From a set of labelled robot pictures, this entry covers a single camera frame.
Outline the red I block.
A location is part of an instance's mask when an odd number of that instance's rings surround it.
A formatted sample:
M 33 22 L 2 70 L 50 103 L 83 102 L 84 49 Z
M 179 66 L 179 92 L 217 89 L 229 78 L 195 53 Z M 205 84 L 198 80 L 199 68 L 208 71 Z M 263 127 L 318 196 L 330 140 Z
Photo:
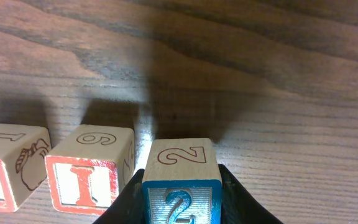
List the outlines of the red I block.
M 131 128 L 81 124 L 45 158 L 54 209 L 100 215 L 134 172 Z

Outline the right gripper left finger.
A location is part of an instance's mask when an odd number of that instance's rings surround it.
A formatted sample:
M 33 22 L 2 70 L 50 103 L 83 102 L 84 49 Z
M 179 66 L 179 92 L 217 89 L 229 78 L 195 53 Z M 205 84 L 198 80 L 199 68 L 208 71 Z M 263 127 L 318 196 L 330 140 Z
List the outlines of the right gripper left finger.
M 93 224 L 144 224 L 144 169 L 139 169 L 112 205 Z

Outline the blue 2 block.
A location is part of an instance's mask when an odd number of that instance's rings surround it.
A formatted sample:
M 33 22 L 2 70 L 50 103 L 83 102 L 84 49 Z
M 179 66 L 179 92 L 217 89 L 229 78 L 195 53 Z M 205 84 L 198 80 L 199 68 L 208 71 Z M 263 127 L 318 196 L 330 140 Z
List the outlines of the blue 2 block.
M 211 140 L 155 140 L 142 191 L 147 223 L 219 223 L 223 181 Z

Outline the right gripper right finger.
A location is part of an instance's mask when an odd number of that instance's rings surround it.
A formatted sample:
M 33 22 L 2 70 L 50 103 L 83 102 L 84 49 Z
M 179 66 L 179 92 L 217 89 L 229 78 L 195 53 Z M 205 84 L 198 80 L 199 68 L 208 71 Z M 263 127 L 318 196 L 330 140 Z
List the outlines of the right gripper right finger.
M 229 169 L 219 164 L 223 182 L 221 224 L 283 224 L 265 209 Z

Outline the red A block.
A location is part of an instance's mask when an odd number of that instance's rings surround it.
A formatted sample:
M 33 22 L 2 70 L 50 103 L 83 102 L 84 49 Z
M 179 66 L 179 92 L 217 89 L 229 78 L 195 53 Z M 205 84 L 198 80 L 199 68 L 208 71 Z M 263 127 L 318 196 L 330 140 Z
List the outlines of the red A block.
M 15 212 L 46 179 L 48 129 L 0 123 L 0 212 Z

